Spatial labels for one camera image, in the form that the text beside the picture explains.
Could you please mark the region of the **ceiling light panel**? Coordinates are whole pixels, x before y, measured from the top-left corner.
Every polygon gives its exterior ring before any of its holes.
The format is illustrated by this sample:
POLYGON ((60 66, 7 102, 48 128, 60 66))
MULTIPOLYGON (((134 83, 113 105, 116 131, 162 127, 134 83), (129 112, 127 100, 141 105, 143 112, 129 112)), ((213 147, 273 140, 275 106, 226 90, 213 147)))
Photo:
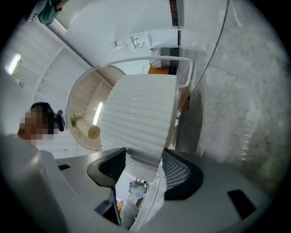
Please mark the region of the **ceiling light panel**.
POLYGON ((8 75, 12 75, 15 71, 15 69, 18 66, 18 63, 21 61, 22 55, 19 53, 16 53, 13 55, 13 57, 10 59, 10 61, 5 65, 5 71, 8 75))

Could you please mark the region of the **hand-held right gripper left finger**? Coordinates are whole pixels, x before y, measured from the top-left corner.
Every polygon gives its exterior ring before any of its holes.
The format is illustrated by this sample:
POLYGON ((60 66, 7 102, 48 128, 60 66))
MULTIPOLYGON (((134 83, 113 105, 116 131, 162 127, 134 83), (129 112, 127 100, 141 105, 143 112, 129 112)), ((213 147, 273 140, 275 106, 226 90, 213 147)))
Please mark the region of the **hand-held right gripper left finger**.
POLYGON ((56 160, 65 181, 59 191, 69 233, 127 233, 115 193, 125 159, 122 147, 56 160))

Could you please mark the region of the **cream cylindrical roll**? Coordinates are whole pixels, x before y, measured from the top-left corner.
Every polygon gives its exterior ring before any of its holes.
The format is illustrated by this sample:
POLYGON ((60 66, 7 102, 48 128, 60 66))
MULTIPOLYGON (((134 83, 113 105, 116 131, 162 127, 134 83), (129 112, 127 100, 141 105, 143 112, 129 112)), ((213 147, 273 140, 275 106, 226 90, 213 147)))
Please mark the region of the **cream cylindrical roll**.
POLYGON ((86 137, 91 140, 95 140, 100 135, 100 128, 85 120, 79 119, 75 123, 77 129, 79 129, 86 137))

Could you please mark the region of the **white ribbed lamp shade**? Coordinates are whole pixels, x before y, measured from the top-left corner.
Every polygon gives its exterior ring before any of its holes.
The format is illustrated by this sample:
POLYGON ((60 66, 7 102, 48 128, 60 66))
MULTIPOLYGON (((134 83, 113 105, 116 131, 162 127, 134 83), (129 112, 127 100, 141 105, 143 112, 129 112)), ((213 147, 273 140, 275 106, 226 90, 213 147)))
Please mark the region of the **white ribbed lamp shade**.
MULTIPOLYGON (((170 127, 168 143, 166 147, 169 146, 171 139, 171 132, 173 130, 173 126, 176 120, 176 114, 178 111, 178 99, 179 92, 182 89, 189 87, 192 72, 194 68, 194 63, 191 59, 184 57, 175 57, 175 56, 149 56, 147 60, 153 59, 164 59, 164 60, 175 60, 180 63, 188 63, 188 74, 185 77, 185 81, 180 83, 178 80, 178 76, 176 76, 177 83, 179 85, 178 90, 178 98, 177 98, 177 107, 174 110, 173 123, 170 127)), ((108 99, 108 96, 119 81, 122 76, 128 75, 124 73, 122 70, 116 67, 116 63, 111 63, 104 66, 96 66, 94 68, 89 69, 73 85, 67 101, 66 106, 66 124, 67 128, 72 133, 74 139, 85 149, 88 149, 91 152, 100 152, 104 149, 101 145, 100 135, 97 139, 91 140, 86 137, 79 129, 77 129, 75 123, 77 120, 82 119, 89 123, 92 123, 99 127, 99 122, 101 119, 101 115, 104 109, 104 104, 108 99)), ((159 164, 160 160, 154 160, 149 162, 145 159, 139 159, 135 156, 134 152, 130 152, 126 149, 126 152, 130 159, 137 160, 139 162, 148 163, 152 165, 159 164)))

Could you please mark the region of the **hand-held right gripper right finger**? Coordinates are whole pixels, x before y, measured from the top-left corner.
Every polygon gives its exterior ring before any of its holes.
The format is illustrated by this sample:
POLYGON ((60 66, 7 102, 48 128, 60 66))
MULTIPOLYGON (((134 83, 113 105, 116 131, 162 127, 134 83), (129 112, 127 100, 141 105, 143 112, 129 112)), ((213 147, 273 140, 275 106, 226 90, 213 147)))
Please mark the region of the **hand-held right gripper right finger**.
POLYGON ((133 233, 246 233, 270 198, 231 166, 165 149, 165 179, 145 200, 133 233))

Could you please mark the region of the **white orange pillow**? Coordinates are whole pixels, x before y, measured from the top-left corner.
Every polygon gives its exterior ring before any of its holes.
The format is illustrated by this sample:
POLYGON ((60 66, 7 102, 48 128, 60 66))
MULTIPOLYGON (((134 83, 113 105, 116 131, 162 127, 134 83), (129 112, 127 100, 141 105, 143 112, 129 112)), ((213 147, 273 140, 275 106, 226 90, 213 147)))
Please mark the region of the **white orange pillow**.
POLYGON ((121 220, 121 226, 129 230, 135 221, 138 211, 138 208, 131 200, 126 199, 120 201, 118 205, 118 213, 121 220))

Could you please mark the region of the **black white striped blanket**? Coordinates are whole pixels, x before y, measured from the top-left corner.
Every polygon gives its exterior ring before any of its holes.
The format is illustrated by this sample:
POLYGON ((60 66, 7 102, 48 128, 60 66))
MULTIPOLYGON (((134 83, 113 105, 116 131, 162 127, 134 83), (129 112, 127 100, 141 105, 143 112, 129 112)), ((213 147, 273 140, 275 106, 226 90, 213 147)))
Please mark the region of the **black white striped blanket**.
MULTIPOLYGON (((169 47, 161 47, 161 48, 153 48, 151 49, 152 56, 180 56, 179 48, 169 48, 169 47)), ((179 62, 174 60, 161 60, 161 59, 153 59, 150 60, 150 64, 153 68, 161 68, 161 67, 178 67, 179 62)))

